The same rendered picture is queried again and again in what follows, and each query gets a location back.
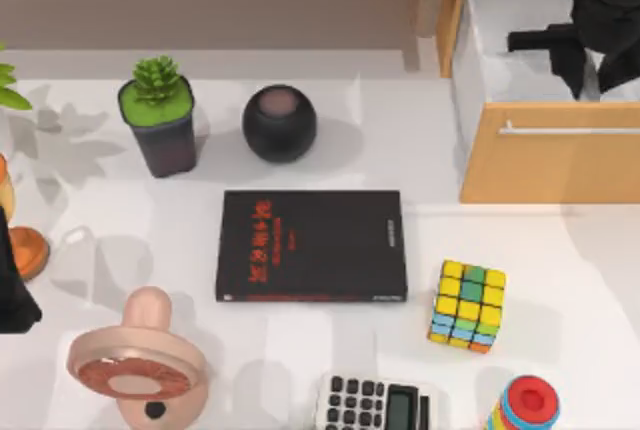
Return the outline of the pale wooden drawer front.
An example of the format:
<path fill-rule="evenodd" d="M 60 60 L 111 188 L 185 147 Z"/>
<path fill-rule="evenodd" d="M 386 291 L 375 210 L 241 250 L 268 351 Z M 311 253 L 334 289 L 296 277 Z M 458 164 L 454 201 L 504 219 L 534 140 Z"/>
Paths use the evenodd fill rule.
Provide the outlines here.
<path fill-rule="evenodd" d="M 640 203 L 640 136 L 499 135 L 516 127 L 640 127 L 640 102 L 484 105 L 463 203 Z"/>

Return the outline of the coloured puzzle cube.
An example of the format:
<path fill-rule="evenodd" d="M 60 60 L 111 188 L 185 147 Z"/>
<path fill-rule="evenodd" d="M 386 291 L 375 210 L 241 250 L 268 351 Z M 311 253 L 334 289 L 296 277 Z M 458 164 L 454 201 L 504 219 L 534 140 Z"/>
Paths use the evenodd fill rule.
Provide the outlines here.
<path fill-rule="evenodd" d="M 427 338 L 435 343 L 488 353 L 500 330 L 506 274 L 453 260 L 443 262 Z"/>

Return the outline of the black round speaker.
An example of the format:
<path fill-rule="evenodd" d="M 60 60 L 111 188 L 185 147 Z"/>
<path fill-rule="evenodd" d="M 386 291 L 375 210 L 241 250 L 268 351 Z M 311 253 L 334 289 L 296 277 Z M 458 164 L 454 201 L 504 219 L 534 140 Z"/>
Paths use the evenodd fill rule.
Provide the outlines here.
<path fill-rule="evenodd" d="M 293 162 L 314 143 L 317 113 L 298 88 L 269 85 L 248 100 L 242 132 L 249 148 L 261 159 L 277 164 Z"/>

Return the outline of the black book with red lettering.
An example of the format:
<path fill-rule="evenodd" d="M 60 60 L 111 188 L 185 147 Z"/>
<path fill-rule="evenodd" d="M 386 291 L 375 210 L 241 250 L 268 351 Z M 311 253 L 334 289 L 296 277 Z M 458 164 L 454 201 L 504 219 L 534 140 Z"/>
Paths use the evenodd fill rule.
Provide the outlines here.
<path fill-rule="evenodd" d="M 403 302 L 397 190 L 228 190 L 219 302 Z"/>

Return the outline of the stack of coloured rings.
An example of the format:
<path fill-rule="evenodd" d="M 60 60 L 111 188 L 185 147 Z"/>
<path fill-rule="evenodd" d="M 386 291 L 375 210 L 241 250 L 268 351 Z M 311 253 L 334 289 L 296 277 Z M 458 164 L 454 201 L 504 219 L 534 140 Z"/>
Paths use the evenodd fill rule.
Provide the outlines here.
<path fill-rule="evenodd" d="M 509 382 L 483 430 L 552 430 L 560 414 L 556 390 L 535 375 Z"/>

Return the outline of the white calculator with black keys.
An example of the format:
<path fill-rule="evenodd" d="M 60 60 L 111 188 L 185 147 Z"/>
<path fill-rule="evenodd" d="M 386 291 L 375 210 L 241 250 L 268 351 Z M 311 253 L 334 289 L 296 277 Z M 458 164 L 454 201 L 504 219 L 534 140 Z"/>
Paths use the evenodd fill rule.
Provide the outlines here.
<path fill-rule="evenodd" d="M 426 384 L 333 373 L 320 380 L 314 430 L 441 430 L 437 411 Z"/>

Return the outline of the green succulent in dark pot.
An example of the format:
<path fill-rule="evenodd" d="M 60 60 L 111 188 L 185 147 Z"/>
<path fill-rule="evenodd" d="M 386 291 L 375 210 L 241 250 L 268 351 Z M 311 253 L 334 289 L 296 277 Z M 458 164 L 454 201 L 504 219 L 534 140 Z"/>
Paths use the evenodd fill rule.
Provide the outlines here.
<path fill-rule="evenodd" d="M 172 57 L 139 60 L 117 100 L 121 117 L 154 177 L 189 172 L 196 166 L 195 97 Z"/>

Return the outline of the green leafy plant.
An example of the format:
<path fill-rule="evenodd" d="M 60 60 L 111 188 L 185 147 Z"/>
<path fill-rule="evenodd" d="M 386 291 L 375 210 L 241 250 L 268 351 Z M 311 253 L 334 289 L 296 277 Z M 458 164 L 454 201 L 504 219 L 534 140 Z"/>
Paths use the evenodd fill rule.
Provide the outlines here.
<path fill-rule="evenodd" d="M 15 67 L 0 62 L 0 106 L 18 111 L 29 111 L 31 103 L 13 85 L 17 83 Z"/>

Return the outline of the orange trophy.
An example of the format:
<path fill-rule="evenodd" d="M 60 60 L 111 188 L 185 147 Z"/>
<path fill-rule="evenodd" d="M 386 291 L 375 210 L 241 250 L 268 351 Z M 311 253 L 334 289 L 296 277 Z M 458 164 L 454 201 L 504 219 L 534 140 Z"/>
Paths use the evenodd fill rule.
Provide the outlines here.
<path fill-rule="evenodd" d="M 7 223 L 14 214 L 15 192 L 8 172 L 7 160 L 0 153 L 0 208 L 4 211 Z M 24 281 L 30 281 L 45 268 L 50 246 L 45 237 L 36 229 L 27 226 L 9 228 L 11 250 L 17 270 Z"/>

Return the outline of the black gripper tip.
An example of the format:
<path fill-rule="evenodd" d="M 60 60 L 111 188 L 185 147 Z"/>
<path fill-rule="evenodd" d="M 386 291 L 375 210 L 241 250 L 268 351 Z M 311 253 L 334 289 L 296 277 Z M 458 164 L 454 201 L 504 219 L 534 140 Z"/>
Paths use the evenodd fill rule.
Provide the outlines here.
<path fill-rule="evenodd" d="M 0 205 L 0 334 L 26 334 L 41 319 L 42 311 L 18 272 Z"/>

